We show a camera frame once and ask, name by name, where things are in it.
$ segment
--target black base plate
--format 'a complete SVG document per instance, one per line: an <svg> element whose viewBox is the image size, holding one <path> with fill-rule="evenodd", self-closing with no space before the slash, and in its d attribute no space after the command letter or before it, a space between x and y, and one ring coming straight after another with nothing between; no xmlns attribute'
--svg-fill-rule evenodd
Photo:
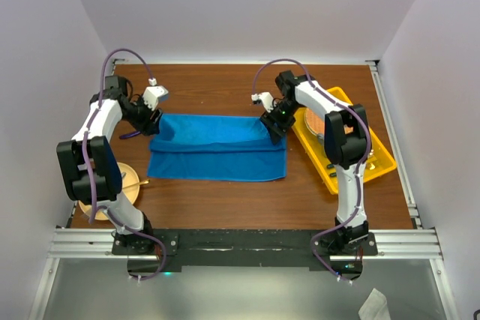
<svg viewBox="0 0 480 320"><path fill-rule="evenodd" d="M183 266L299 267L321 271L325 268L310 249L310 239L318 232L320 230L155 229L154 236L166 246L168 259L163 271L179 272ZM373 233L359 241L351 252L328 254L320 246L318 252L335 269L348 268L343 274L348 271L357 274L361 262L331 262L329 256L355 256L359 246L364 256L378 254ZM112 254L137 255L135 249L116 245ZM132 272L153 272L157 266L156 260L128 261Z"/></svg>

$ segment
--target wooden table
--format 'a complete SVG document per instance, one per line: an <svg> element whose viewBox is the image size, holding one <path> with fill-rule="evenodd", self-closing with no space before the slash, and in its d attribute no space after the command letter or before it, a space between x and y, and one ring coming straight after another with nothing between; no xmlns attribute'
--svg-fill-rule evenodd
<svg viewBox="0 0 480 320"><path fill-rule="evenodd" d="M165 113L259 116L263 109L251 105L251 86L259 65L162 64L151 66L159 84L169 92L161 104ZM278 94L275 77L284 70L296 74L295 65L272 65L264 70L257 91ZM340 86L353 103L367 110L368 122L392 154L377 93L368 66L311 65L310 73L324 88ZM148 75L142 65L119 65L134 91L143 93ZM132 131L121 122L111 146L117 161L129 164L146 178L150 137L119 140ZM331 195L295 134L287 139L287 176L264 183L152 179L141 188L135 206L144 211L155 228L198 229L326 229L334 225L338 198ZM371 229L411 229L407 204L398 172L365 184L364 205ZM95 227L111 227L96 221ZM73 228L88 228L77 209Z"/></svg>

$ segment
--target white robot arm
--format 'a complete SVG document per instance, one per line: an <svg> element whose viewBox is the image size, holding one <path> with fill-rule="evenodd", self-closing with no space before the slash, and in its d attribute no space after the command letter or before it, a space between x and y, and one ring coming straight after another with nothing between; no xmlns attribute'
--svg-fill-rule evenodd
<svg viewBox="0 0 480 320"><path fill-rule="evenodd" d="M158 122L162 111L158 104L168 98L168 91L162 86L149 86L142 96L129 101L127 80L119 76L108 76L99 106L98 95L90 101L90 112L80 131L71 141L57 145L57 156L70 199L92 204L90 178L82 158L82 142L88 130L88 156L94 168L97 191L97 206L116 227L119 235L144 232L150 227L145 215L136 209L122 191L122 177L113 156L109 142L113 131L124 119L144 135L158 133Z"/></svg>
<svg viewBox="0 0 480 320"><path fill-rule="evenodd" d="M297 77L291 71L280 73L275 83L283 95L283 99L276 103L270 93L252 95L252 101L261 103L265 108L260 120L267 128L271 140L273 143L280 141L295 122L293 115L300 106L306 106L325 120L325 153L334 164L338 179L338 210L335 224L345 223L355 209L358 209L346 228L337 232L337 248L340 249L348 243L366 237L368 222L363 206L365 163L356 168L366 152L366 134L357 120L343 108L349 107L368 126L365 109L363 106L351 106L338 99L332 103L314 89L306 76ZM321 89L314 79L313 85ZM345 134L345 126L351 127L353 132Z"/></svg>

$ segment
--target blue towel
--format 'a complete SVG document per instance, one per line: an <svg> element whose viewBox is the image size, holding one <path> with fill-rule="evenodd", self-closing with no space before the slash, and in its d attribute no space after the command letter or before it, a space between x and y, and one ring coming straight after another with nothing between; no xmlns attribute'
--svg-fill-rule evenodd
<svg viewBox="0 0 480 320"><path fill-rule="evenodd" d="M152 178L270 181L287 174L286 140L258 118L165 114L150 142Z"/></svg>

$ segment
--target plate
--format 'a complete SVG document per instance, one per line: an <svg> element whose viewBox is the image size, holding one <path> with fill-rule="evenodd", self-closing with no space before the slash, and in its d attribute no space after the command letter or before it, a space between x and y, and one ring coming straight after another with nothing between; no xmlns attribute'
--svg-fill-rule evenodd
<svg viewBox="0 0 480 320"><path fill-rule="evenodd" d="M323 133L325 132L325 123L310 109L305 110L305 123L313 135L321 136L323 138Z"/></svg>
<svg viewBox="0 0 480 320"><path fill-rule="evenodd" d="M117 164L118 164L118 168L120 169L120 173L123 173L123 172L125 173L125 176L121 182L121 187L128 187L129 185L140 182L138 174L134 170L134 168L124 163L117 163ZM128 201L134 204L138 198L139 192L140 192L140 185L137 185L136 187L129 187L128 189L126 189L124 191L124 194L126 195ZM80 209L82 209L82 211L85 214L90 214L90 209L92 209L91 205L85 205L81 201L78 201L78 203L80 205ZM95 220L108 220L108 217L102 211L99 211L95 216Z"/></svg>

